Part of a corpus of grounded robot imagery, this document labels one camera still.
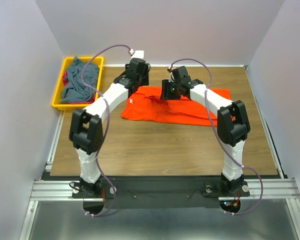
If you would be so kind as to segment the orange polo shirt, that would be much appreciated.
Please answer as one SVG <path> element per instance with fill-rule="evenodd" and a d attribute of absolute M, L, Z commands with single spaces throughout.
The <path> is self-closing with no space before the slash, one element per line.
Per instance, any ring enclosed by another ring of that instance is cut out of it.
<path fill-rule="evenodd" d="M 131 121 L 211 126 L 206 108 L 182 96 L 175 100 L 161 100 L 162 88 L 141 86 L 126 101 L 121 117 Z"/>

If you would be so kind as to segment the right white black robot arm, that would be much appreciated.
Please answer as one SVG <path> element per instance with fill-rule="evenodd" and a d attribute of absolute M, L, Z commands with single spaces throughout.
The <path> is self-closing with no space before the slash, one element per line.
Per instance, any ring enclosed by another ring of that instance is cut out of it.
<path fill-rule="evenodd" d="M 243 148 L 251 130 L 245 104 L 217 94 L 198 79 L 192 80 L 185 66 L 168 69 L 170 77 L 162 81 L 161 100 L 179 100 L 186 97 L 215 115 L 212 125 L 216 139 L 224 152 L 224 164 L 217 190 L 223 195 L 249 192 L 243 175 Z"/>

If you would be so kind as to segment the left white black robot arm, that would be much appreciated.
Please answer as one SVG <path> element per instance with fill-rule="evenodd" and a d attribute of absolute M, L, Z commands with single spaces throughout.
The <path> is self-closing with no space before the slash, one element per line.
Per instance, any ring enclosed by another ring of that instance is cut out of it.
<path fill-rule="evenodd" d="M 79 183 L 70 186 L 75 193 L 90 197 L 101 194 L 101 176 L 97 154 L 105 141 L 109 127 L 103 129 L 104 120 L 110 113 L 126 101 L 140 86 L 149 84 L 150 65 L 141 57 L 132 57 L 125 65 L 125 71 L 116 77 L 108 90 L 94 103 L 72 114 L 69 139 L 78 154 L 80 164 Z"/>

